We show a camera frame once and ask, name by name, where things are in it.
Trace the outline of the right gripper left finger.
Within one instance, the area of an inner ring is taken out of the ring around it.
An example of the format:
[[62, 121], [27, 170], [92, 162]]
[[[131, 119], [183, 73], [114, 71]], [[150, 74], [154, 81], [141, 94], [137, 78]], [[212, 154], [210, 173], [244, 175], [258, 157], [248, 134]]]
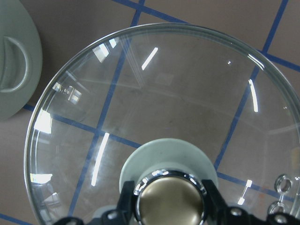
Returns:
[[133, 180], [125, 181], [117, 204], [117, 210], [121, 212], [125, 220], [131, 220], [132, 215], [135, 213], [137, 196], [134, 195], [134, 191], [135, 182]]

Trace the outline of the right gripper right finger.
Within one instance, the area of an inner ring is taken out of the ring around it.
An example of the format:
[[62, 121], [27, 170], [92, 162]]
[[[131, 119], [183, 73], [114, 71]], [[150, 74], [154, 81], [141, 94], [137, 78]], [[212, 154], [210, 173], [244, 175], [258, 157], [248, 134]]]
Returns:
[[226, 217], [228, 205], [212, 180], [202, 180], [207, 217]]

